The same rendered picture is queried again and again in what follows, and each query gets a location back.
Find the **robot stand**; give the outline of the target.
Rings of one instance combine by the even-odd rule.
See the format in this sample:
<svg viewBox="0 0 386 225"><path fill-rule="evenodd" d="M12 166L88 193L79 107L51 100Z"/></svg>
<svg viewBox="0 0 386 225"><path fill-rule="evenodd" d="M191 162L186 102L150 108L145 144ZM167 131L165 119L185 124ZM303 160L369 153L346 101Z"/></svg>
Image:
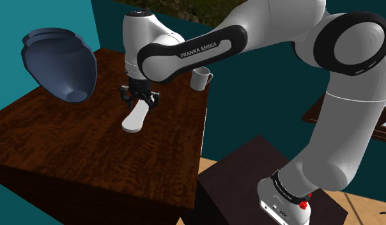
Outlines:
<svg viewBox="0 0 386 225"><path fill-rule="evenodd" d="M257 184L288 159L266 139L257 136L198 175L196 198L184 210L185 225L297 225L281 204L274 186L258 197Z"/></svg>

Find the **white flat spatula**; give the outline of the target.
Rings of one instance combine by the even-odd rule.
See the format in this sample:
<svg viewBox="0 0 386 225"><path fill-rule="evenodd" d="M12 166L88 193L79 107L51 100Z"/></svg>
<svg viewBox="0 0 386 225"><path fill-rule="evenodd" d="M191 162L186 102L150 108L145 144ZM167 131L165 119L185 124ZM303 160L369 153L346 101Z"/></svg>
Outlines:
<svg viewBox="0 0 386 225"><path fill-rule="evenodd" d="M122 121L121 126L125 132L139 132L149 111L149 106L144 100L139 100L131 113Z"/></svg>

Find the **blue vase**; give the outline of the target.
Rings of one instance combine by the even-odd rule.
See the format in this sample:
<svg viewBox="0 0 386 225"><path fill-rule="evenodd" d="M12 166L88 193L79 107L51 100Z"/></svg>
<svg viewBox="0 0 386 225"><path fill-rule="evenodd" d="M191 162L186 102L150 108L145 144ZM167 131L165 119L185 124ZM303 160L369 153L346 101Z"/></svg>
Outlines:
<svg viewBox="0 0 386 225"><path fill-rule="evenodd" d="M40 28L22 39L24 67L50 94L69 103L80 103L93 93L97 59L81 36L63 28Z"/></svg>

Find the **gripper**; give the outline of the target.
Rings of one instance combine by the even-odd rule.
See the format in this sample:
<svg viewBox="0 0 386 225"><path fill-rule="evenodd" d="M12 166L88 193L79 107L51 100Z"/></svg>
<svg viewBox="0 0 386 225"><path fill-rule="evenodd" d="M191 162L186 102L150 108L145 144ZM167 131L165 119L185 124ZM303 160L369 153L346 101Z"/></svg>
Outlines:
<svg viewBox="0 0 386 225"><path fill-rule="evenodd" d="M152 111L158 106L160 100L160 93L151 91L151 82L147 79L133 79L129 78L128 86L120 86L120 97L129 109L133 109L133 98L144 100L148 105L148 110Z"/></svg>

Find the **dark wooden framed window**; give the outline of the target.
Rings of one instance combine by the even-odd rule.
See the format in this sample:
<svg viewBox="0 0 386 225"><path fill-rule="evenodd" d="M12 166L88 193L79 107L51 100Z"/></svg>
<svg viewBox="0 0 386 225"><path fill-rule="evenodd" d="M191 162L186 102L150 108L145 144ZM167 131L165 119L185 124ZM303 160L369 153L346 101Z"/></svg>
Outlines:
<svg viewBox="0 0 386 225"><path fill-rule="evenodd" d="M324 97L325 94L323 94L302 116L302 120L304 122L315 124L318 121ZM378 123L374 128L372 138L386 142L386 106L384 107Z"/></svg>

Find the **dark brown wooden table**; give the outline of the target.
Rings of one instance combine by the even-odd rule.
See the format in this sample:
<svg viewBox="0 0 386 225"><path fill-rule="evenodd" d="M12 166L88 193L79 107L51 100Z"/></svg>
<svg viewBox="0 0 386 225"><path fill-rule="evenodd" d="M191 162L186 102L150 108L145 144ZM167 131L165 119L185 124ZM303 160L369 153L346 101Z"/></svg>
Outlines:
<svg viewBox="0 0 386 225"><path fill-rule="evenodd" d="M36 88L0 110L0 184L63 225L176 225L194 206L208 92L190 88L190 73L154 84L160 103L130 134L124 55L95 56L86 101Z"/></svg>

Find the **white mug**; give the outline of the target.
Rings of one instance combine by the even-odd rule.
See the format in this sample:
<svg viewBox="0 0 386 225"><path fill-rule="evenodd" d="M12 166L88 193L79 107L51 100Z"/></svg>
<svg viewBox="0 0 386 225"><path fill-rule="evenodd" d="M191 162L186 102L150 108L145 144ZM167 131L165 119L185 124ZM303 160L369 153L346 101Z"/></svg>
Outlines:
<svg viewBox="0 0 386 225"><path fill-rule="evenodd" d="M203 91L213 79L213 74L207 67L201 66L192 71L190 87L195 91Z"/></svg>

